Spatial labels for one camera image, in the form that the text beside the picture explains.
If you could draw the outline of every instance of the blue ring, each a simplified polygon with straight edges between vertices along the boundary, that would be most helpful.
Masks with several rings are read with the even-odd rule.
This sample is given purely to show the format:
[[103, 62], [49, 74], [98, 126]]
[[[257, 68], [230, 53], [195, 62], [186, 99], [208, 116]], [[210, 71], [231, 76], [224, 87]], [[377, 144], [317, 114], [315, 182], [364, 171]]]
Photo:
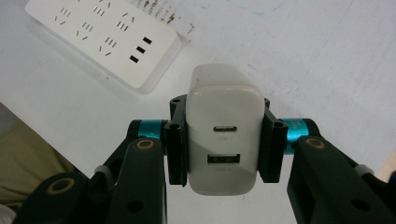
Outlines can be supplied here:
[[152, 137], [161, 140], [161, 129], [163, 121], [161, 119], [142, 119], [139, 125], [139, 137]]
[[291, 144], [301, 136], [309, 135], [308, 127], [303, 119], [282, 119], [288, 126], [288, 145], [285, 150], [285, 154], [294, 154], [294, 149]]

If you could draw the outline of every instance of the power strip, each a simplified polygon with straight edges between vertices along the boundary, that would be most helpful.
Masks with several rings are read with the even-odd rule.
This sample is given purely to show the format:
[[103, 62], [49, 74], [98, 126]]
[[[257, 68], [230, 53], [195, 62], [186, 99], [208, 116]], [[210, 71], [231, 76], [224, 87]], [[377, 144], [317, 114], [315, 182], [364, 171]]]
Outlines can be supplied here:
[[173, 29], [124, 0], [30, 0], [25, 10], [142, 92], [151, 91], [181, 49]]

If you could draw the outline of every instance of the usb-a port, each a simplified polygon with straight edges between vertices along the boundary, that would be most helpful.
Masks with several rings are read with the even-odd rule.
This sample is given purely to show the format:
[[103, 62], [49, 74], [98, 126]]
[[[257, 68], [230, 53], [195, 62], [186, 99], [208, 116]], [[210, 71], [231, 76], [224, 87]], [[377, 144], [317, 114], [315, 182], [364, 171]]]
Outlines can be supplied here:
[[241, 160], [241, 154], [210, 154], [207, 155], [208, 164], [220, 164], [220, 163], [239, 163]]

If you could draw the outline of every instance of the white table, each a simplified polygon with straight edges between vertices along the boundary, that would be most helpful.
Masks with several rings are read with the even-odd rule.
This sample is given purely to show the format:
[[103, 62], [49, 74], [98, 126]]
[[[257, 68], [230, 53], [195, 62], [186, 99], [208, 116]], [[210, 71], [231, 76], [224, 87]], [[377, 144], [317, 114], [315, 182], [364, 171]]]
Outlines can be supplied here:
[[[236, 65], [275, 115], [315, 120], [328, 140], [375, 171], [396, 148], [394, 1], [131, 1], [169, 22], [184, 44], [147, 95], [49, 34], [24, 12], [26, 3], [0, 0], [0, 102], [88, 176], [131, 120], [168, 119], [168, 101], [188, 92], [202, 63]], [[168, 186], [169, 223], [295, 223], [286, 194], [291, 159], [280, 184], [258, 180], [243, 196]]]

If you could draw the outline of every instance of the black plastic bracket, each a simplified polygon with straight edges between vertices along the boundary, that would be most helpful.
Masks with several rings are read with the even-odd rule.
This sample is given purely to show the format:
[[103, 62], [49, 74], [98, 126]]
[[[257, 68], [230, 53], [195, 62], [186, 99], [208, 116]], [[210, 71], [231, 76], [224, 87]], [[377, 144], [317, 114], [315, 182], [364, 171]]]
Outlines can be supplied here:
[[169, 184], [187, 184], [187, 95], [172, 99], [169, 103], [171, 121], [165, 125], [166, 154], [168, 159]]
[[278, 183], [288, 142], [288, 125], [271, 113], [267, 99], [265, 105], [258, 171], [264, 183]]

